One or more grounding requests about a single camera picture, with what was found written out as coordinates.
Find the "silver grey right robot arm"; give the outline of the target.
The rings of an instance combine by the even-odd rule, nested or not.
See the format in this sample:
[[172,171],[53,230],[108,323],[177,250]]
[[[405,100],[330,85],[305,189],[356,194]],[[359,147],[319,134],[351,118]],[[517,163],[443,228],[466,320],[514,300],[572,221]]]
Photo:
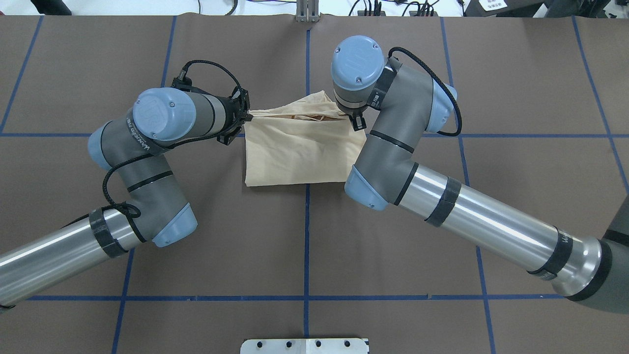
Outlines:
[[628,200],[601,239],[573,237],[413,160],[425,132],[456,136],[462,117],[456,90],[402,47],[388,54],[374,39],[343,39],[332,56],[337,106],[353,129],[379,112],[344,184],[373,210],[396,205],[551,283],[557,294],[598,311],[629,311]]

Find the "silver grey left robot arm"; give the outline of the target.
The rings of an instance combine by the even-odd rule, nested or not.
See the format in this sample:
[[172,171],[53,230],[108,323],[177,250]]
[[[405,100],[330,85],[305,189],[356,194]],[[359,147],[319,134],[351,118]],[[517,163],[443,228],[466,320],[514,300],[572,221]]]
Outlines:
[[107,206],[2,255],[1,311],[140,244],[165,247],[190,235],[198,223],[166,153],[205,139],[229,144],[249,118],[249,94],[239,87],[228,97],[192,87],[142,92],[125,117],[88,139],[107,172]]

